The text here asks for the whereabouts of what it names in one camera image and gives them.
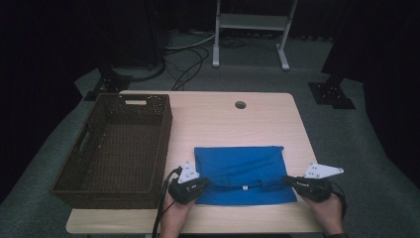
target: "white stand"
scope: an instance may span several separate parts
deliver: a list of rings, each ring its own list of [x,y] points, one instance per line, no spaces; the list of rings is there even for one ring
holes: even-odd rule
[[[240,15],[240,14],[221,14],[220,4],[222,0],[217,0],[216,10],[216,29],[213,46],[213,66],[219,67],[219,32],[221,28],[231,29],[252,29],[252,30],[272,30],[282,31],[281,43],[276,44],[278,56],[280,57],[283,70],[290,70],[286,55],[284,54],[284,45],[293,20],[294,10],[297,0],[292,0],[288,16],[262,16],[262,15]]]

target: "blue towel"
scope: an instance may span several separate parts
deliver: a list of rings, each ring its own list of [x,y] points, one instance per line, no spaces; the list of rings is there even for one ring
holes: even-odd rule
[[[296,201],[287,175],[283,147],[195,148],[195,165],[211,183],[197,204],[267,205]]]

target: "wicker basket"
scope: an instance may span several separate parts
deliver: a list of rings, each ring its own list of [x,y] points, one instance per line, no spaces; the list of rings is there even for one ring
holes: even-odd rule
[[[52,193],[72,208],[157,208],[171,123],[168,95],[99,95]]]

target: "hand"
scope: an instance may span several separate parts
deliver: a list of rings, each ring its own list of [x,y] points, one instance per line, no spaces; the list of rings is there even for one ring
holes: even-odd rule
[[[188,217],[189,211],[195,204],[195,199],[187,204],[178,202],[173,203],[172,196],[167,192],[164,198],[163,210],[169,209],[164,213],[160,220],[159,238],[176,238],[182,231]]]
[[[302,198],[311,207],[315,219],[324,228],[326,235],[344,233],[342,203],[337,195],[331,194],[330,198],[322,202],[315,202],[304,196]]]

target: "gray carpet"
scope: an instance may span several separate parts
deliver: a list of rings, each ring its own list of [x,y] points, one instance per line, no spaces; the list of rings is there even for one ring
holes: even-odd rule
[[[176,34],[172,45],[184,46],[202,39]],[[327,80],[329,75],[320,71],[332,43],[289,39],[285,52],[291,71],[285,72],[280,68],[274,48],[278,39],[252,38],[243,42],[244,47],[221,48],[219,68],[211,66],[211,46],[205,46],[209,58],[198,74],[180,89],[292,94],[318,162],[345,169],[343,175],[332,180],[343,188],[348,198],[345,227],[350,236],[420,237],[420,191],[387,159],[365,112],[363,84],[348,79],[342,83],[356,110],[317,105],[312,97],[307,83]],[[168,63],[163,74],[148,81],[132,82],[130,89],[171,90],[174,79],[170,74],[177,78],[182,70],[199,60],[193,52],[165,58],[176,66]],[[119,69],[137,77],[154,70],[157,69]],[[85,95],[94,88],[98,78],[98,71],[93,70],[76,84]],[[79,237],[65,231],[71,208],[51,195],[50,189],[92,105],[93,102],[81,101],[56,127],[1,204],[0,237]],[[292,236],[322,237],[321,234]]]

